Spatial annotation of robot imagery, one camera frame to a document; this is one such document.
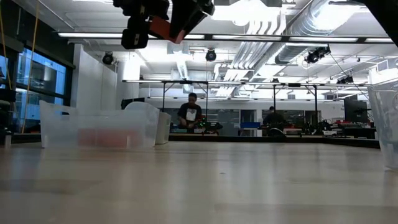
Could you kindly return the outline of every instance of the white wall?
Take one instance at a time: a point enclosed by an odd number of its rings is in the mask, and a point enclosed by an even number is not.
[[[126,71],[126,62],[118,63],[118,80],[116,84],[116,106],[120,109],[122,100],[134,99],[139,97],[139,84],[138,83],[124,83]]]
[[[75,45],[71,106],[82,111],[116,109],[115,72]]]

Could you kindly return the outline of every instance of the clear plastic bin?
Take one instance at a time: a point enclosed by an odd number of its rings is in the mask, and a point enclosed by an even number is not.
[[[141,102],[87,112],[40,101],[42,147],[152,147],[158,118],[159,109]]]
[[[156,144],[166,144],[169,142],[170,123],[172,117],[168,113],[160,113],[157,125]]]
[[[370,86],[368,91],[384,163],[398,170],[398,79]]]

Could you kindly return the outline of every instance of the red object in bin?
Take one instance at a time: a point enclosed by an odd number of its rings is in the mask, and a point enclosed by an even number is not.
[[[85,147],[127,147],[127,137],[131,146],[141,145],[142,136],[131,130],[79,129],[78,145]]]

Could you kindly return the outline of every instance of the security camera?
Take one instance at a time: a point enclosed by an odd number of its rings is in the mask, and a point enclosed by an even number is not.
[[[102,58],[102,62],[105,65],[112,65],[114,63],[113,52],[105,52],[105,56]]]
[[[206,54],[206,61],[214,62],[217,58],[217,54],[214,49],[209,49]]]

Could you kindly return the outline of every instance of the black t-shirt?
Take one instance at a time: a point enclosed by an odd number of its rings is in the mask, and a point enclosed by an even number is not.
[[[269,115],[266,116],[263,120],[263,125],[266,124],[276,124],[276,123],[283,123],[285,121],[284,117],[280,115],[279,113],[270,113]]]
[[[184,103],[181,105],[178,115],[183,119],[186,119],[188,123],[193,123],[201,117],[201,108],[199,105],[190,105]]]

